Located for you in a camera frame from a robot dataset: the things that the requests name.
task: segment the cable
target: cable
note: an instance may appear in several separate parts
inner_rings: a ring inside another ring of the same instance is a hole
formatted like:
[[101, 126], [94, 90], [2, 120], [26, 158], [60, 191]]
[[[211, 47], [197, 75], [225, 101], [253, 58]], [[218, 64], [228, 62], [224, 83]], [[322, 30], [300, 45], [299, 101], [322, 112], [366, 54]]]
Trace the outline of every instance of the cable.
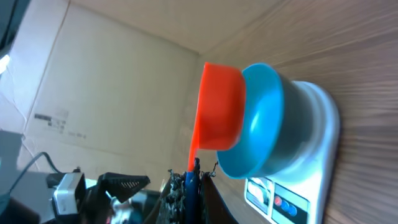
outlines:
[[55, 166], [54, 163], [52, 162], [50, 156], [48, 153], [46, 152], [40, 152], [38, 153], [35, 157], [33, 157], [33, 159], [25, 166], [24, 170], [21, 172], [21, 174], [19, 174], [18, 178], [16, 179], [16, 181], [13, 183], [12, 187], [10, 188], [9, 193], [11, 194], [12, 190], [14, 190], [15, 186], [18, 184], [18, 182], [21, 180], [22, 176], [26, 173], [26, 171], [29, 169], [29, 167], [38, 159], [40, 158], [40, 156], [45, 156], [45, 158], [47, 159], [47, 161], [50, 164], [51, 169], [53, 169], [55, 172], [57, 173], [62, 173], [61, 171], [59, 171]]

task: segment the blue bowl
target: blue bowl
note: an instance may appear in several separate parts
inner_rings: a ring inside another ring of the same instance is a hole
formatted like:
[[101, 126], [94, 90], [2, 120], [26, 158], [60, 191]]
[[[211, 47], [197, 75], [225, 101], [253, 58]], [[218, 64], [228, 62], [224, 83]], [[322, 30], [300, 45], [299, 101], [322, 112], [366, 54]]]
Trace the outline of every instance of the blue bowl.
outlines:
[[233, 179], [264, 177], [283, 169], [299, 144], [309, 113], [295, 86], [269, 65], [257, 63], [243, 70], [246, 104], [238, 143], [217, 151], [223, 172]]

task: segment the wooden table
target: wooden table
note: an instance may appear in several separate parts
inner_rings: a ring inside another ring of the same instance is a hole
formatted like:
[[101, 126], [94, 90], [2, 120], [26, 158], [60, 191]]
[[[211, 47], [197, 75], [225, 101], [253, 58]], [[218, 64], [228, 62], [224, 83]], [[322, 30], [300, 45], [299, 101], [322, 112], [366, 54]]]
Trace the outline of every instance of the wooden table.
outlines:
[[[398, 3], [280, 0], [201, 57], [174, 152], [183, 171], [204, 61], [244, 68], [272, 65], [314, 82], [335, 99], [341, 136], [325, 223], [398, 223]], [[201, 152], [211, 169], [214, 152]], [[243, 180], [214, 178], [240, 223], [266, 223], [243, 199]]]

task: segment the blue button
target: blue button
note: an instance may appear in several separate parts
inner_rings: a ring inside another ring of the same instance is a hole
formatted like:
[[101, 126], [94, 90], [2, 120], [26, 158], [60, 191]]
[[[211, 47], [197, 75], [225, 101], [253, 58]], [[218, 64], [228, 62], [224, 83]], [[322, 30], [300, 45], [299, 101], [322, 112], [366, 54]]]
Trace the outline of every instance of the blue button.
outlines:
[[283, 211], [287, 212], [289, 210], [289, 203], [283, 200], [282, 205], [280, 207], [282, 208]]
[[293, 217], [297, 215], [297, 208], [294, 205], [289, 206], [289, 215]]

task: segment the button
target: button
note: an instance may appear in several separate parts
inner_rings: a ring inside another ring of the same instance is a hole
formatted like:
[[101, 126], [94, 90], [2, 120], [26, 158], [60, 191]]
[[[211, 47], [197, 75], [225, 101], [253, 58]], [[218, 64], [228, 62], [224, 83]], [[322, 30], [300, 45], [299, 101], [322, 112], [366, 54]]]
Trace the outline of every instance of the button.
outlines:
[[282, 199], [279, 196], [275, 196], [275, 204], [276, 206], [280, 206], [282, 203]]
[[288, 213], [289, 213], [289, 215], [291, 215], [293, 217], [296, 216], [297, 215], [297, 208], [294, 205], [290, 205]]
[[280, 207], [283, 211], [287, 212], [289, 210], [289, 203], [287, 203], [285, 200], [282, 200], [282, 205]]

